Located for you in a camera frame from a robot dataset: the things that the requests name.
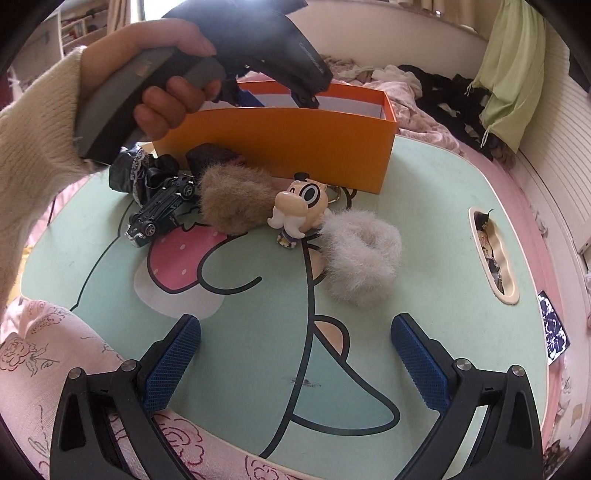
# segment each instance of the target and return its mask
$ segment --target window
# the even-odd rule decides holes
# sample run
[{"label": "window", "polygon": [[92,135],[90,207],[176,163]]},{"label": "window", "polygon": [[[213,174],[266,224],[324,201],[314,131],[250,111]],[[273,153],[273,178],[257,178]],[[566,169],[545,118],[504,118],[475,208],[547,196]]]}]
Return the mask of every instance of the window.
[{"label": "window", "polygon": [[172,10],[177,5],[180,5],[184,0],[140,0],[143,6],[144,19],[156,20],[168,11]]}]

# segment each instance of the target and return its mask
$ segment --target orange box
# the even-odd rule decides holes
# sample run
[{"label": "orange box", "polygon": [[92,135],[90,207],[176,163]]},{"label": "orange box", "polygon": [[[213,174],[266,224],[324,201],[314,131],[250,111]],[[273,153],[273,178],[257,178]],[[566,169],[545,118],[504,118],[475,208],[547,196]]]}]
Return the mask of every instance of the orange box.
[{"label": "orange box", "polygon": [[305,171],[330,185],[379,193],[397,131],[387,95],[331,84],[318,95],[320,109],[297,108],[289,90],[274,81],[243,82],[265,107],[234,108],[210,103],[154,142],[158,155],[182,166],[188,150],[202,143],[231,148],[274,177]]}]

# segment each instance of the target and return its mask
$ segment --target human hand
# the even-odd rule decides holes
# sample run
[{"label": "human hand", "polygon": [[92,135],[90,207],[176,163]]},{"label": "human hand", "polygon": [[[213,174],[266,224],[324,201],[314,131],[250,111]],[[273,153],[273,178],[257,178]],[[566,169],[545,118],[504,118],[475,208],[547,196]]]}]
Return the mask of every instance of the human hand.
[{"label": "human hand", "polygon": [[[194,23],[179,18],[139,22],[118,30],[84,50],[80,65],[80,101],[87,99],[104,81],[142,50],[177,47],[188,55],[210,57],[216,50]],[[182,77],[171,77],[165,90],[151,86],[134,110],[138,126],[149,140],[158,140],[177,128],[187,113],[198,111],[214,99],[222,84],[209,83],[203,90]]]}]

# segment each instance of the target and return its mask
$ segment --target blue textured pad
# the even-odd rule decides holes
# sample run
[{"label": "blue textured pad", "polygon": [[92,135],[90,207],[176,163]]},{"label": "blue textured pad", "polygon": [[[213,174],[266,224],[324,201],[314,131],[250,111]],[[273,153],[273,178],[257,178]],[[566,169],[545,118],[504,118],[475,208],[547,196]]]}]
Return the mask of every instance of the blue textured pad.
[{"label": "blue textured pad", "polygon": [[148,414],[168,406],[200,342],[201,325],[199,320],[193,317],[174,339],[146,380],[144,410]]},{"label": "blue textured pad", "polygon": [[450,405],[447,378],[431,354],[402,318],[394,318],[390,334],[402,363],[427,407],[445,413]]}]

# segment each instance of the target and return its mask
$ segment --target black outline drawing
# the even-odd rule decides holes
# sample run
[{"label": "black outline drawing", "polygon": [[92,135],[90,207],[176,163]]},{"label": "black outline drawing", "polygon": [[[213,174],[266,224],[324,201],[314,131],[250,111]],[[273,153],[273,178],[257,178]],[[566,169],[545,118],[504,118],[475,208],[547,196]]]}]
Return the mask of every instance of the black outline drawing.
[{"label": "black outline drawing", "polygon": [[[186,232],[190,232],[191,230],[193,230],[193,228],[195,228],[196,226],[206,226],[206,227],[208,227],[209,225],[206,225],[205,223],[195,222],[188,229],[186,229],[184,227],[184,225],[181,225],[181,226],[179,226],[177,228],[182,228],[183,229],[183,232],[186,233]],[[194,281],[194,282],[191,282],[188,285],[185,285],[183,288],[178,288],[176,290],[172,290],[171,288],[168,288],[165,285],[162,285],[160,283],[160,281],[156,278],[156,275],[154,275],[154,272],[152,271],[152,269],[150,268],[150,256],[152,255],[152,249],[153,249],[154,245],[156,244],[156,242],[152,242],[152,244],[150,245],[150,250],[148,251],[148,257],[147,257],[148,274],[150,275],[150,278],[152,279],[152,281],[156,284],[156,286],[160,290],[165,291],[166,293],[170,293],[171,295],[175,295],[177,293],[182,293],[184,291],[187,291],[187,290],[195,287],[196,285],[201,285],[203,288],[205,288],[205,290],[210,291],[212,293],[217,293],[218,295],[234,295],[236,293],[242,293],[243,291],[250,290],[252,287],[254,287],[259,282],[262,281],[262,277],[257,277],[254,280],[251,280],[247,284],[242,285],[240,287],[224,289],[224,288],[217,288],[217,287],[211,286],[209,283],[207,283],[205,281],[205,279],[203,278],[203,274],[202,274],[203,266],[205,265],[205,262],[207,261],[207,259],[209,258],[209,256],[212,253],[214,253],[222,245],[226,245],[227,243],[231,242],[232,240],[235,240],[235,239],[240,238],[240,237],[242,237],[244,235],[247,235],[247,234],[248,233],[243,233],[242,235],[238,235],[238,236],[228,235],[227,238],[224,241],[219,242],[215,247],[213,247],[211,250],[209,250],[203,256],[203,258],[201,259],[201,261],[197,265],[197,274],[196,274],[197,280]]]},{"label": "black outline drawing", "polygon": [[[343,189],[343,191],[345,192],[345,196],[347,197],[347,209],[350,209],[351,205],[352,205],[351,200],[355,197],[355,194],[357,192],[356,192],[356,190],[353,190],[353,193],[349,193],[349,191],[347,189]],[[116,235],[115,239],[105,248],[105,250],[101,253],[98,260],[95,262],[93,267],[90,269],[90,273],[86,277],[86,279],[80,289],[80,293],[78,295],[78,299],[76,301],[76,304],[70,309],[71,311],[74,311],[74,309],[79,306],[80,301],[82,299],[82,295],[83,295],[84,290],[86,288],[86,285],[88,284],[90,277],[94,273],[94,271],[95,271],[96,267],[98,266],[98,264],[100,263],[100,261],[107,254],[109,249],[115,244],[115,242],[121,237],[121,226],[123,225],[124,219],[126,217],[126,214],[129,211],[129,208],[133,204],[134,204],[134,201],[131,201],[130,204],[125,209],[125,211],[121,217],[121,220],[119,221],[119,225],[117,228],[117,235]],[[208,226],[208,225],[204,225],[202,223],[195,223],[191,228],[193,228],[195,225]],[[190,228],[189,230],[186,230],[184,228],[184,225],[181,225],[179,228],[183,228],[183,230],[186,232],[191,229]],[[349,348],[350,348],[350,336],[349,336],[349,332],[348,332],[346,326],[340,320],[337,320],[337,319],[330,317],[330,316],[319,315],[319,314],[316,314],[316,312],[315,312],[316,301],[315,301],[315,296],[314,296],[314,288],[316,285],[318,285],[318,283],[320,283],[324,279],[324,272],[322,274],[320,274],[317,278],[313,278],[312,265],[311,265],[311,260],[310,260],[310,250],[311,249],[312,250],[319,250],[320,248],[317,245],[309,244],[309,241],[315,240],[318,237],[319,237],[319,234],[317,232],[315,232],[315,233],[312,233],[310,236],[302,239],[302,241],[301,241],[302,252],[304,255],[304,263],[305,263],[305,268],[306,268],[306,279],[307,279],[307,289],[308,289],[308,320],[307,320],[306,341],[304,344],[304,351],[303,351],[303,354],[301,357],[300,366],[298,368],[297,376],[295,378],[294,386],[291,391],[290,399],[289,399],[287,406],[285,408],[283,418],[281,419],[281,422],[280,422],[277,430],[275,431],[275,435],[273,435],[273,438],[269,442],[268,446],[260,454],[260,457],[262,457],[262,458],[269,457],[269,455],[272,454],[272,452],[275,450],[275,448],[277,448],[277,446],[281,442],[281,439],[283,438],[283,435],[287,431],[287,427],[289,426],[289,423],[292,421],[294,423],[297,423],[297,424],[304,426],[306,428],[315,430],[317,432],[327,433],[327,434],[332,434],[332,435],[339,435],[339,436],[364,436],[364,435],[372,435],[372,434],[376,434],[376,433],[382,433],[382,432],[385,432],[385,431],[395,427],[398,424],[398,422],[400,421],[400,411],[398,410],[397,406],[388,397],[386,397],[385,395],[380,393],[378,390],[376,390],[374,387],[369,385],[347,363],[347,357],[349,355]],[[159,288],[161,288],[163,291],[166,291],[168,293],[173,293],[173,294],[180,293],[181,291],[186,291],[189,288],[192,288],[197,284],[200,284],[203,288],[205,288],[206,290],[208,290],[212,293],[217,293],[220,295],[233,295],[236,293],[241,293],[241,292],[247,291],[250,288],[256,286],[258,283],[260,283],[262,281],[262,277],[257,277],[254,280],[250,281],[249,283],[247,283],[241,287],[222,289],[222,288],[217,288],[217,287],[209,285],[207,282],[205,282],[205,280],[203,279],[203,276],[202,276],[203,266],[204,266],[205,262],[207,261],[207,259],[209,258],[209,256],[214,251],[216,251],[218,248],[220,248],[222,245],[225,245],[228,242],[235,240],[236,238],[239,238],[239,236],[229,236],[224,241],[220,242],[215,247],[213,247],[210,251],[207,252],[206,255],[203,256],[203,258],[199,262],[199,265],[197,266],[197,282],[192,283],[190,287],[183,288],[182,290],[170,291],[170,289],[167,289],[164,286],[162,286],[160,284],[160,282],[158,282],[152,276],[152,272],[148,268],[148,272],[150,274],[150,277],[152,278],[154,283],[157,286],[159,286]],[[150,246],[150,251],[148,252],[148,259],[149,259],[149,256],[150,256],[150,253],[152,250],[152,246],[153,246],[153,244]],[[335,325],[337,328],[339,328],[339,330],[343,334],[343,352],[341,354],[339,354],[336,351],[336,349],[332,346],[332,344],[326,339],[324,334],[322,334],[320,329],[316,326],[316,322],[331,323],[332,325]],[[297,400],[299,398],[302,385],[304,384],[306,370],[308,368],[308,363],[310,361],[310,354],[312,351],[314,337],[316,337],[322,343],[322,345],[327,349],[327,351],[333,357],[333,359],[341,366],[341,368],[343,368],[343,370],[345,370],[345,372],[349,375],[349,377],[354,382],[356,382],[358,384],[358,386],[363,388],[367,393],[369,393],[371,396],[373,396],[376,400],[380,401],[385,407],[387,407],[392,412],[393,418],[390,422],[388,422],[387,424],[378,426],[378,427],[372,427],[372,428],[368,428],[368,429],[337,429],[334,427],[327,427],[327,426],[324,426],[321,424],[314,423],[312,421],[303,419],[303,418],[299,417],[298,415],[294,414]]]},{"label": "black outline drawing", "polygon": [[[307,277],[307,284],[308,284],[308,328],[306,332],[306,344],[304,345],[304,352],[301,357],[300,367],[298,369],[298,373],[295,377],[294,387],[291,391],[290,399],[287,402],[287,406],[285,408],[285,412],[283,414],[283,418],[279,423],[279,427],[275,431],[275,435],[267,445],[267,447],[259,454],[261,458],[268,458],[270,454],[275,451],[281,439],[285,435],[287,431],[287,427],[289,426],[290,422],[293,421],[299,425],[302,425],[306,428],[315,430],[321,433],[328,433],[332,435],[341,435],[341,436],[363,436],[363,435],[372,435],[375,433],[382,433],[391,428],[394,428],[398,422],[400,421],[400,411],[398,407],[385,395],[377,391],[374,387],[369,385],[361,376],[353,370],[353,368],[346,362],[346,358],[339,355],[339,353],[335,350],[335,348],[330,344],[330,342],[326,339],[326,337],[321,333],[321,331],[316,326],[316,321],[325,322],[327,320],[334,320],[335,322],[333,325],[336,325],[339,329],[345,328],[342,322],[332,319],[332,317],[316,315],[316,301],[314,296],[314,278],[312,275],[312,264],[310,261],[310,246],[306,239],[303,239],[301,242],[302,252],[304,254],[304,263],[306,265],[306,277]],[[386,406],[392,412],[392,420],[389,421],[387,424],[372,427],[369,429],[337,429],[334,427],[327,427],[324,425],[319,425],[312,421],[302,419],[301,417],[294,414],[294,410],[296,409],[297,400],[300,396],[300,391],[302,385],[304,383],[304,379],[306,376],[306,371],[308,368],[308,363],[310,362],[310,354],[312,352],[312,344],[314,336],[323,344],[323,346],[328,350],[331,356],[335,359],[335,361],[345,370],[345,372],[351,377],[351,379],[358,384],[361,388],[363,388],[367,393],[373,396],[376,400],[380,401],[384,406]],[[343,352],[345,352],[345,339],[349,339],[349,334],[346,337],[343,337]],[[349,342],[347,341],[346,347],[347,354],[349,353]]]}]

